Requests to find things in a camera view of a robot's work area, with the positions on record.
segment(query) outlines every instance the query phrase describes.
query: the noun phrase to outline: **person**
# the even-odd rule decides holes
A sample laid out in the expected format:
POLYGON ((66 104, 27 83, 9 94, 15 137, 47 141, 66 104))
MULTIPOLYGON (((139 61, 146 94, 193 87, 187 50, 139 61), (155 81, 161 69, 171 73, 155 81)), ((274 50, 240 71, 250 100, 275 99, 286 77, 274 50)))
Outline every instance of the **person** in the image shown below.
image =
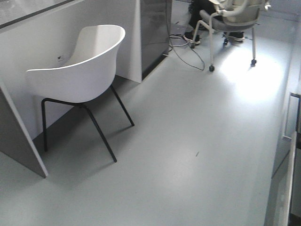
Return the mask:
MULTIPOLYGON (((190 11, 191 11, 191 18, 189 20, 189 25, 193 28, 190 32, 185 32, 183 35, 183 38, 186 41, 192 42, 193 41, 193 34, 194 34, 194 28, 197 26, 197 23, 199 20, 201 20, 201 16, 199 15, 199 12, 201 10, 205 10, 208 14, 212 14, 215 11, 214 4, 209 0, 193 0, 190 11)), ((222 16, 216 16, 215 19, 222 21, 222 16)), ((200 25, 199 30, 207 30, 203 26, 200 25)), ((232 38, 235 41, 242 42, 244 38, 244 32, 230 32, 229 38, 232 38)), ((196 36, 195 44, 200 44, 199 35, 196 36)))

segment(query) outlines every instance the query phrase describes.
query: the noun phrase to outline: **wall socket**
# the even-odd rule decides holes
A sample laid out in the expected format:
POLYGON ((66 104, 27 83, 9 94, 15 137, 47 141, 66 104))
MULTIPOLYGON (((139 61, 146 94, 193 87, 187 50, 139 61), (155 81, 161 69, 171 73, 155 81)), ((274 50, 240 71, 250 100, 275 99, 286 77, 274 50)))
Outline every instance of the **wall socket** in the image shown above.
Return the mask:
POLYGON ((57 57, 58 62, 63 61, 63 60, 64 60, 64 55, 60 55, 57 57))

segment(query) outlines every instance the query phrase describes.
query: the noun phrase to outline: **black sneaker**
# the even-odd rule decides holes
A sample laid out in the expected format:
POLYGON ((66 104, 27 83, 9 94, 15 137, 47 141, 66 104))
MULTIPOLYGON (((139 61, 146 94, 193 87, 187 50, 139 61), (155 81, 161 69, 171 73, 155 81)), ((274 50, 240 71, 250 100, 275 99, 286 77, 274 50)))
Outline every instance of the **black sneaker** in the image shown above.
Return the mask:
POLYGON ((245 40, 244 32, 230 32, 228 37, 238 42, 243 42, 243 40, 245 40))
MULTIPOLYGON (((183 39, 186 41, 189 41, 190 43, 193 43, 193 31, 191 32, 185 32, 183 35, 183 39)), ((197 34, 196 39, 195 39, 195 45, 199 45, 201 41, 199 40, 199 35, 197 34)))

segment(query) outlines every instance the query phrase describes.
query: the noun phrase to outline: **gray office chair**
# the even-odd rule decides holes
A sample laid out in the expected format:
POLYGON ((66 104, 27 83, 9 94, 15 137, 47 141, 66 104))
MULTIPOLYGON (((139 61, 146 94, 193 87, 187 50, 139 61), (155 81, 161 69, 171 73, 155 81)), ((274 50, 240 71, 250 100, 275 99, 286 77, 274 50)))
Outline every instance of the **gray office chair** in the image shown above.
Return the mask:
POLYGON ((252 28, 253 59, 251 66, 255 66, 256 61, 256 42, 254 25, 259 17, 259 11, 265 3, 265 0, 210 0, 216 9, 215 13, 209 15, 201 10, 202 20, 199 20, 193 35, 191 47, 195 46, 195 39, 198 33, 198 27, 202 24, 209 31, 210 38, 210 66, 209 71, 214 71, 213 57, 213 32, 215 30, 225 32, 224 46, 228 44, 230 32, 241 32, 252 28), (222 16, 223 21, 217 20, 216 16, 222 16))

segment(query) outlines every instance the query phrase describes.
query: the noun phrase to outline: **white chair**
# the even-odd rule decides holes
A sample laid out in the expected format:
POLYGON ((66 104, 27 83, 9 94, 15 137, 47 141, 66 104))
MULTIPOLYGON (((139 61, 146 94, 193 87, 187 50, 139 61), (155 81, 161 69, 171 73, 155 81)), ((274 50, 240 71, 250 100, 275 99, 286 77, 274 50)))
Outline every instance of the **white chair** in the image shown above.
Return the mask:
POLYGON ((116 72, 116 58, 125 30, 116 25, 99 25, 83 28, 73 55, 59 68, 32 69, 26 71, 26 80, 34 95, 46 97, 42 100, 44 148, 47 151, 45 102, 55 102, 84 108, 91 117, 101 138, 112 152, 95 117, 84 104, 111 88, 132 126, 134 123, 111 85, 116 72))
POLYGON ((209 15, 201 10, 202 20, 199 20, 193 35, 192 48, 198 33, 198 27, 202 24, 209 31, 210 38, 210 66, 209 71, 214 71, 213 57, 213 32, 214 30, 226 32, 224 35, 224 46, 228 44, 230 32, 241 32, 252 28, 253 59, 251 66, 255 66, 256 61, 256 42, 254 25, 259 17, 259 11, 264 5, 265 0, 210 0, 216 9, 215 13, 209 15), (216 16, 222 16, 223 21, 217 20, 216 16))

